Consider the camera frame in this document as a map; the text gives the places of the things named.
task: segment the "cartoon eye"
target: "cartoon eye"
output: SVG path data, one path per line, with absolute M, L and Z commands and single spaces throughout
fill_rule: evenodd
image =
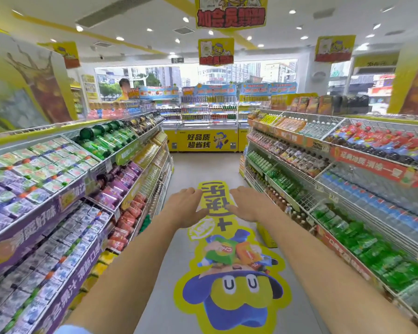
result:
M 223 288 L 226 294 L 234 294 L 237 286 L 235 286 L 235 278 L 232 275 L 223 277 Z
M 257 277 L 253 274 L 246 275 L 246 280 L 248 281 L 249 290 L 252 293 L 258 292 L 258 280 Z

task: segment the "aisle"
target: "aisle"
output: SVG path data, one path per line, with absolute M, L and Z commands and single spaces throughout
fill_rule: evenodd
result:
M 167 196 L 182 188 L 203 181 L 224 181 L 229 188 L 247 185 L 238 173 L 240 154 L 173 154 L 175 172 L 172 175 Z M 253 228 L 253 224 L 239 220 L 239 224 Z M 183 313 L 174 302 L 174 288 L 189 271 L 189 261 L 194 258 L 198 241 L 190 241 L 186 230 L 179 230 L 166 253 L 155 288 L 134 334 L 198 334 L 202 333 L 195 314 Z M 291 268 L 280 272 L 290 287 L 292 299 L 288 306 L 277 311 L 277 323 L 273 333 L 279 334 L 328 334 L 323 321 L 313 311 L 305 292 L 296 280 Z M 222 333 L 214 329 L 205 333 Z M 271 334 L 263 328 L 237 326 L 225 333 Z

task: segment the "yellow basket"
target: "yellow basket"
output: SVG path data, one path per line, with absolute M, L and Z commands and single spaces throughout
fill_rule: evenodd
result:
M 259 223 L 257 223 L 257 231 L 260 233 L 260 235 L 263 238 L 263 241 L 265 242 L 266 247 L 268 248 L 277 248 L 277 244 L 275 241 L 271 238 L 268 231 Z

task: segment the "right hand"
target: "right hand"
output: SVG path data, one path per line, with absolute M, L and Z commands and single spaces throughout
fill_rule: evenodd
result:
M 229 192 L 234 197 L 237 206 L 227 205 L 225 208 L 243 220 L 262 222 L 270 213 L 282 213 L 266 194 L 249 187 L 239 186 Z

